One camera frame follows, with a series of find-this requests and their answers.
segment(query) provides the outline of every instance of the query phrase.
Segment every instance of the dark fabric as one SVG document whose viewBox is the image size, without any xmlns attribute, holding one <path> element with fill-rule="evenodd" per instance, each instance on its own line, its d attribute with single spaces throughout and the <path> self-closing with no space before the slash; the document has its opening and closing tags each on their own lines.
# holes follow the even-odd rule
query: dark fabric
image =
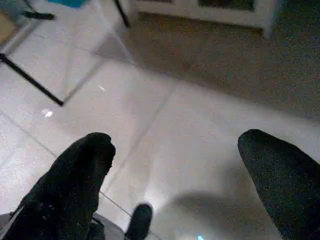
<svg viewBox="0 0 320 240">
<path fill-rule="evenodd" d="M 269 216 L 284 239 L 320 239 L 320 166 L 295 145 L 260 130 L 238 149 Z"/>
<path fill-rule="evenodd" d="M 22 199 L 4 240 L 86 239 L 115 153 L 104 133 L 73 143 Z"/>
</svg>

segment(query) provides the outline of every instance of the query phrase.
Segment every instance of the white cabinet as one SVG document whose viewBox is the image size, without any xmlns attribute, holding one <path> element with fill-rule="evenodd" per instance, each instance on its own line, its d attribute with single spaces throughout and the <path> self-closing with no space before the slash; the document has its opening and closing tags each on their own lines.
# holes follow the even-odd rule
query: white cabinet
<svg viewBox="0 0 320 240">
<path fill-rule="evenodd" d="M 136 0 L 141 12 L 262 28 L 265 31 L 271 28 L 276 1 Z"/>
</svg>

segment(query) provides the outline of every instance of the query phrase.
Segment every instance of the glossy floor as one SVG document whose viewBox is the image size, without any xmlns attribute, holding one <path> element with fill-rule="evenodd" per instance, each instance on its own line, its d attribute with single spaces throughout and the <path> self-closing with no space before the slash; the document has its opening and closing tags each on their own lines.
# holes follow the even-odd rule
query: glossy floor
<svg viewBox="0 0 320 240">
<path fill-rule="evenodd" d="M 49 3 L 46 7 L 73 16 L 71 8 Z M 40 26 L 26 40 L 27 47 L 13 55 L 57 93 L 64 84 L 61 69 L 66 46 L 72 44 L 69 32 L 73 25 L 69 23 L 63 17 L 45 23 L 46 27 Z M 317 115 L 307 115 L 313 119 L 307 120 L 301 117 L 303 112 L 292 113 L 301 106 L 279 110 L 275 102 L 260 104 L 223 91 L 223 87 L 198 84 L 215 73 L 226 79 L 227 85 L 239 84 L 239 79 L 249 75 L 253 81 L 253 76 L 259 75 L 248 55 L 238 52 L 237 43 L 223 45 L 212 28 L 206 38 L 215 39 L 220 48 L 211 53 L 199 49 L 199 39 L 194 37 L 198 33 L 188 28 L 180 29 L 179 35 L 173 26 L 161 50 L 148 47 L 149 52 L 156 52 L 150 61 L 146 61 L 148 52 L 143 48 L 131 52 L 134 65 L 93 54 L 97 42 L 105 37 L 97 34 L 92 38 L 100 28 L 99 21 L 88 20 L 80 26 L 76 34 L 82 33 L 78 43 L 83 44 L 76 48 L 79 54 L 71 72 L 76 79 L 85 77 L 87 81 L 64 107 L 55 105 L 10 69 L 0 68 L 0 214 L 14 210 L 73 141 L 89 132 L 104 132 L 111 135 L 117 154 L 101 189 L 98 212 L 124 230 L 134 207 L 148 202 L 154 209 L 149 239 L 280 239 L 241 161 L 237 139 L 244 131 L 258 128 L 319 160 Z M 231 33 L 252 41 L 243 30 Z M 185 39 L 189 39 L 187 45 L 181 43 Z M 252 68 L 237 67 L 228 46 L 234 46 L 237 58 Z M 247 44 L 244 48 L 251 54 L 260 46 Z M 172 58 L 168 53 L 157 58 L 166 49 L 177 52 Z M 214 68 L 217 62 L 212 61 L 212 54 L 225 61 Z M 184 62 L 179 61 L 173 72 L 172 64 L 180 58 Z M 227 66 L 241 74 L 223 75 Z M 199 74 L 204 71 L 206 77 Z"/>
</svg>

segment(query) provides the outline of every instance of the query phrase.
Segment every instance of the floor tile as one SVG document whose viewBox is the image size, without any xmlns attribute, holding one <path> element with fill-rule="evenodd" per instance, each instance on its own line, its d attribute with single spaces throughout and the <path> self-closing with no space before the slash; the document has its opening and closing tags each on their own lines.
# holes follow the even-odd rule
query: floor tile
<svg viewBox="0 0 320 240">
<path fill-rule="evenodd" d="M 117 149 L 106 177 L 112 181 L 176 84 L 175 78 L 110 60 L 62 108 L 26 81 L 13 78 L 0 89 L 5 96 L 0 109 L 56 155 L 90 132 L 109 134 Z M 53 112 L 51 117 L 44 117 L 45 109 Z"/>
<path fill-rule="evenodd" d="M 0 168 L 9 161 L 16 148 L 20 147 L 27 137 L 7 116 L 0 113 Z"/>
<path fill-rule="evenodd" d="M 66 68 L 66 79 L 62 89 L 62 96 L 68 97 L 79 84 L 89 81 L 91 72 L 99 64 L 101 58 L 87 50 L 73 48 L 68 56 L 68 67 Z"/>
<path fill-rule="evenodd" d="M 70 45 L 73 44 L 77 31 L 82 28 L 81 25 L 89 13 L 88 4 L 81 8 L 71 8 L 44 0 L 39 1 L 35 7 L 40 12 L 54 14 L 55 20 L 43 21 L 33 33 L 57 43 Z"/>
<path fill-rule="evenodd" d="M 0 168 L 0 214 L 14 211 L 54 160 L 55 157 L 42 146 L 32 139 L 26 139 Z"/>
<path fill-rule="evenodd" d="M 96 212 L 119 226 L 123 231 L 127 230 L 130 216 L 101 193 L 99 194 L 99 206 Z"/>
<path fill-rule="evenodd" d="M 238 153 L 251 128 L 320 157 L 319 125 L 181 82 L 106 194 L 126 211 L 151 203 L 163 239 L 280 239 Z"/>
<path fill-rule="evenodd" d="M 125 31 L 115 3 L 111 0 L 100 1 L 100 6 L 98 8 L 93 1 L 86 6 L 85 21 L 74 36 L 74 44 L 80 49 L 95 52 L 105 39 L 113 35 L 115 28 L 121 27 Z"/>
<path fill-rule="evenodd" d="M 44 118 L 44 109 L 56 108 L 47 96 L 10 68 L 2 65 L 0 110 L 27 132 L 32 132 Z"/>
<path fill-rule="evenodd" d="M 63 100 L 70 49 L 48 38 L 29 35 L 10 58 L 55 96 Z"/>
<path fill-rule="evenodd" d="M 115 26 L 116 31 L 120 29 L 117 33 L 125 45 L 125 51 L 119 40 L 110 35 L 97 53 L 180 76 L 195 58 L 201 41 L 206 38 L 205 32 L 198 31 L 201 23 L 198 25 L 196 27 L 192 21 L 174 17 L 142 14 L 128 31 L 123 32 L 121 26 Z"/>
</svg>

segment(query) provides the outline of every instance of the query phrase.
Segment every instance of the white tile floor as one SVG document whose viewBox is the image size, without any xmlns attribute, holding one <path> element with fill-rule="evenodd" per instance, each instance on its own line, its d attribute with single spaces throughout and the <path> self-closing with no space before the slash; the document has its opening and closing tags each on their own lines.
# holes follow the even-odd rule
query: white tile floor
<svg viewBox="0 0 320 240">
<path fill-rule="evenodd" d="M 59 21 L 40 26 L 12 57 L 56 94 L 66 78 L 70 91 L 92 74 L 61 108 L 1 66 L 0 214 L 15 209 L 73 141 L 105 132 L 117 154 L 98 213 L 122 229 L 128 213 L 148 202 L 154 208 L 151 240 L 280 239 L 242 164 L 238 136 L 259 128 L 319 160 L 320 125 L 184 81 L 188 73 L 178 79 L 93 55 L 106 34 L 99 21 L 66 17 L 86 16 L 86 9 L 77 15 L 46 3 L 51 10 Z M 71 60 L 69 46 L 77 46 Z M 53 115 L 46 118 L 44 110 Z"/>
</svg>

